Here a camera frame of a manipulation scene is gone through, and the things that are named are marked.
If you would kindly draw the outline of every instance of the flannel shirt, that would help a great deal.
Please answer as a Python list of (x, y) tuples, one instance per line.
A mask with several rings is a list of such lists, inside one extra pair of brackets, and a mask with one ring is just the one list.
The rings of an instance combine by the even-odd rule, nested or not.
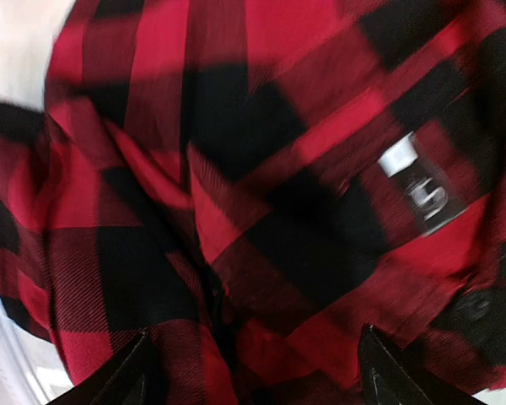
[[(467, 206), (428, 237), (411, 131)], [(366, 323), (506, 386), (506, 0), (78, 0), (0, 104), (0, 294), (74, 383), (148, 331), (168, 404), (360, 403)]]

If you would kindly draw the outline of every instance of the white surface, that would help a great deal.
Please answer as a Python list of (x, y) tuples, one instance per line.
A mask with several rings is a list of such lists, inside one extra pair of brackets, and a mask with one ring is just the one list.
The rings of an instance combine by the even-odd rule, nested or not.
[[(73, 0), (0, 0), (0, 99), (42, 108), (52, 42), (72, 4)], [(45, 361), (47, 352), (39, 339), (23, 340), (31, 355)], [(489, 405), (506, 405), (506, 390), (479, 397)], [(13, 405), (1, 382), (0, 405)]]
[(15, 326), (1, 300), (0, 382), (18, 405), (45, 405), (72, 387), (54, 346)]

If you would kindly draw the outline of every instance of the shirt button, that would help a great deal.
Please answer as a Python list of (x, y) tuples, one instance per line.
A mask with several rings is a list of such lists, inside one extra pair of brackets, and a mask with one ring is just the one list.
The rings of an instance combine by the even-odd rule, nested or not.
[(455, 305), (458, 315), (465, 317), (468, 321), (481, 320), (491, 310), (493, 294), (489, 290), (476, 291), (461, 297)]

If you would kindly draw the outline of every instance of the red and black plaid shirt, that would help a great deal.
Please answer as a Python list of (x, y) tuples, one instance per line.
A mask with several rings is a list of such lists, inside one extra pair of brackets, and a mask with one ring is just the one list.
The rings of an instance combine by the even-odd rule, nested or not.
[[(414, 131), (467, 206), (420, 236)], [(166, 403), (356, 403), (361, 327), (506, 386), (506, 0), (78, 0), (0, 104), (0, 293), (73, 382), (139, 331)]]

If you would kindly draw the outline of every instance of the label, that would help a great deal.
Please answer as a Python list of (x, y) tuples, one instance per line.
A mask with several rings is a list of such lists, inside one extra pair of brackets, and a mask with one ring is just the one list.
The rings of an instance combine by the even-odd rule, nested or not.
[(386, 150), (379, 165), (405, 193), (424, 235), (431, 235), (465, 212), (446, 174), (419, 152), (414, 133)]

